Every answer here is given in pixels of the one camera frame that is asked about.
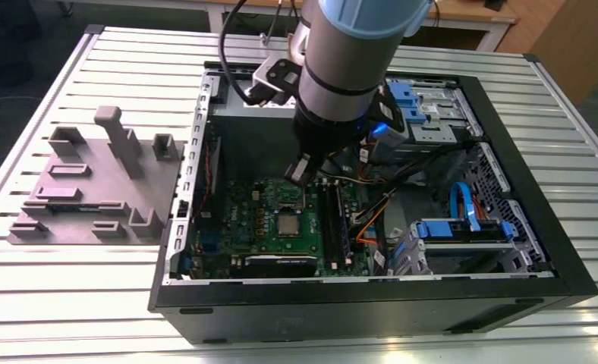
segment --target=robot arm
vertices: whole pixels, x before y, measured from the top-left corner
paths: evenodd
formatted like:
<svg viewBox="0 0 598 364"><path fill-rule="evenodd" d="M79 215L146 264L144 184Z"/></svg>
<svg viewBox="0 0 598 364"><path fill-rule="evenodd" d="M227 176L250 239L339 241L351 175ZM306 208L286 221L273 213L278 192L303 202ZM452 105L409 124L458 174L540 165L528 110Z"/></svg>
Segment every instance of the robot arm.
<svg viewBox="0 0 598 364"><path fill-rule="evenodd" d="M254 74L250 91L261 103L297 99L293 128L299 151L285 178L299 186L311 181L323 160L363 137L370 120L400 118L384 76L400 41L418 30L433 0L305 2L305 58L297 59L299 64L269 59Z"/></svg>

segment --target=green circuit board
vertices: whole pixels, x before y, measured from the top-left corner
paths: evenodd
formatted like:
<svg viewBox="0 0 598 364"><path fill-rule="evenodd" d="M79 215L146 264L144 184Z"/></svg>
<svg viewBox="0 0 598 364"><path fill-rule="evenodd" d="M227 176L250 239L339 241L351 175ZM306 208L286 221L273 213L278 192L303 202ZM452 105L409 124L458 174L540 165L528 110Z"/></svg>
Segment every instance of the green circuit board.
<svg viewBox="0 0 598 364"><path fill-rule="evenodd" d="M354 253L351 264L339 269L323 264L318 188L318 184L310 184L301 190L277 179L227 183L219 236L198 233L200 240L218 240L216 248L202 253L203 278L227 278L230 257L265 254L314 256L318 276L369 274L366 253ZM355 186L341 184L339 188L350 214L359 208Z"/></svg>

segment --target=blue latch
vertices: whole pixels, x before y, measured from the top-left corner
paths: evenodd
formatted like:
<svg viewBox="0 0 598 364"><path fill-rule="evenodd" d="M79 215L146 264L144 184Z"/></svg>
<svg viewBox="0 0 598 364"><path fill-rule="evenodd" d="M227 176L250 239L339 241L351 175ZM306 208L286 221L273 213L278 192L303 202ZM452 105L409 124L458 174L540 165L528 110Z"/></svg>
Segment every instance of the blue latch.
<svg viewBox="0 0 598 364"><path fill-rule="evenodd" d="M428 228L424 226L421 222L416 223L416 232L418 233L418 238L422 239L428 237Z"/></svg>
<svg viewBox="0 0 598 364"><path fill-rule="evenodd" d="M428 120L428 117L420 113L420 109L417 107L413 108L400 108L402 112L402 118L409 124L424 124Z"/></svg>
<svg viewBox="0 0 598 364"><path fill-rule="evenodd" d="M426 221L428 232L430 237L452 237L452 228L446 221Z"/></svg>
<svg viewBox="0 0 598 364"><path fill-rule="evenodd" d="M409 83L389 82L388 85L398 106L416 107L418 96L413 94Z"/></svg>
<svg viewBox="0 0 598 364"><path fill-rule="evenodd" d="M512 224L508 221L501 221L501 231L504 232L505 240L511 240L515 237L515 231L512 229Z"/></svg>

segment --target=wooden table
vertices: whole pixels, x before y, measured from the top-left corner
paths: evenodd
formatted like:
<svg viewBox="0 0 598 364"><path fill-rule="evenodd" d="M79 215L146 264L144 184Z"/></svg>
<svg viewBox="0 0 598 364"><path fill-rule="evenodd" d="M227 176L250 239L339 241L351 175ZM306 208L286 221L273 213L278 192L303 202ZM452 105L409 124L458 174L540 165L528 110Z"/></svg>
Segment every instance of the wooden table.
<svg viewBox="0 0 598 364"><path fill-rule="evenodd" d="M287 9L290 7L290 1L282 1L282 7ZM230 12L238 0L73 0L73 2L202 10L206 11L208 16L210 31L219 33L223 24L223 13ZM301 9L302 3L303 0L295 0L298 9ZM508 4L504 4L501 11L497 12L482 7L482 0L437 0L437 3L441 10L437 26L440 28L480 30L485 32L476 50L493 52L508 27L519 20ZM275 7L277 0L249 0L239 12L274 15ZM436 8L432 6L428 19L424 22L425 27L434 27L434 17Z"/></svg>

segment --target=white table leg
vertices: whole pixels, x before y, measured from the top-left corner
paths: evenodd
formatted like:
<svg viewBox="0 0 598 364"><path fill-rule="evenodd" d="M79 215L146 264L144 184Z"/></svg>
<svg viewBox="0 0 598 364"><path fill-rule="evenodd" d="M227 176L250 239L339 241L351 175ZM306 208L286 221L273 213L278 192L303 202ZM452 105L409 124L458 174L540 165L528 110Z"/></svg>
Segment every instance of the white table leg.
<svg viewBox="0 0 598 364"><path fill-rule="evenodd" d="M493 52L501 42L501 38L508 30L509 24L492 24L477 46L480 52Z"/></svg>
<svg viewBox="0 0 598 364"><path fill-rule="evenodd" d="M219 33L222 30L222 12L223 6L207 6L208 30L211 33Z"/></svg>

